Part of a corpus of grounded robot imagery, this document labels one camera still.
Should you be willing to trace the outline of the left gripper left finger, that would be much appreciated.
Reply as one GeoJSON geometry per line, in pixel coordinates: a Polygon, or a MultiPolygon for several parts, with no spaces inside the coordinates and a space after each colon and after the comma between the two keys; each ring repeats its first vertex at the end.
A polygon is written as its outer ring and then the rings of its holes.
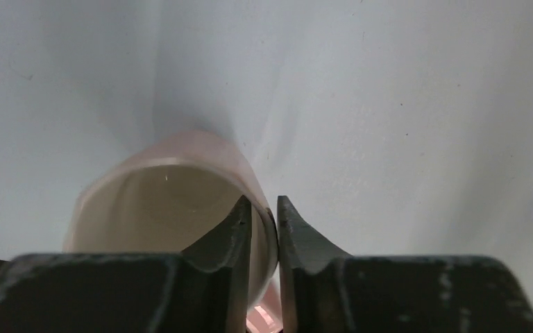
{"type": "Polygon", "coordinates": [[[42,253],[0,270],[0,332],[244,332],[253,207],[181,253],[42,253]]]}

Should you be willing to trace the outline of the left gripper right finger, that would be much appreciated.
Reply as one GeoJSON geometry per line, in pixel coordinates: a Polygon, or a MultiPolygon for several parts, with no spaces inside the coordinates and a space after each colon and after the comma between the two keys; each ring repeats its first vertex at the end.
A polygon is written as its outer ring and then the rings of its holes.
{"type": "Polygon", "coordinates": [[[516,276],[477,255],[356,256],[277,203],[285,332],[533,332],[516,276]]]}

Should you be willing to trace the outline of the pink white mug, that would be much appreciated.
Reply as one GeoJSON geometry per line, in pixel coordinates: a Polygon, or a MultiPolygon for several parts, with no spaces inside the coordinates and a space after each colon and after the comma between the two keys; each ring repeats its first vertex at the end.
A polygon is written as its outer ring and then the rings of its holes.
{"type": "Polygon", "coordinates": [[[215,229],[247,197],[251,246],[246,326],[281,332],[272,277],[276,224],[255,173],[232,143],[205,131],[181,132],[131,156],[78,197],[67,252],[183,252],[215,229]]]}

